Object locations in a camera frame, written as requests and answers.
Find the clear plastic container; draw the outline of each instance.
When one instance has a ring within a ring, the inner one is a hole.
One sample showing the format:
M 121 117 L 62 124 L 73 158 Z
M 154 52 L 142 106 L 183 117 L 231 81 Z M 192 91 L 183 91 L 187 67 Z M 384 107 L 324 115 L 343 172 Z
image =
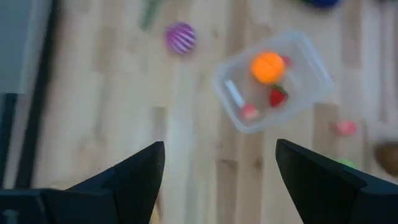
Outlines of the clear plastic container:
M 286 56 L 292 62 L 281 82 L 289 97 L 278 108 L 269 106 L 268 95 L 271 87 L 258 82 L 251 74 L 253 58 L 266 51 Z M 301 32 L 280 35 L 250 47 L 221 65 L 214 79 L 215 89 L 229 117 L 244 133 L 255 133 L 289 119 L 306 106 L 320 100 L 330 90 L 332 83 L 315 48 Z M 233 93 L 231 85 L 239 96 Z M 243 103 L 255 105 L 258 116 L 245 119 L 242 115 Z

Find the striped ball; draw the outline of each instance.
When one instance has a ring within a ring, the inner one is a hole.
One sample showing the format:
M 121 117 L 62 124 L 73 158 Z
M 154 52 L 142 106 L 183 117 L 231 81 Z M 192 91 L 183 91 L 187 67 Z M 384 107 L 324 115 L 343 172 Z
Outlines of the striped ball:
M 194 48 L 197 37 L 192 26 L 178 22 L 167 28 L 166 41 L 173 51 L 185 54 Z

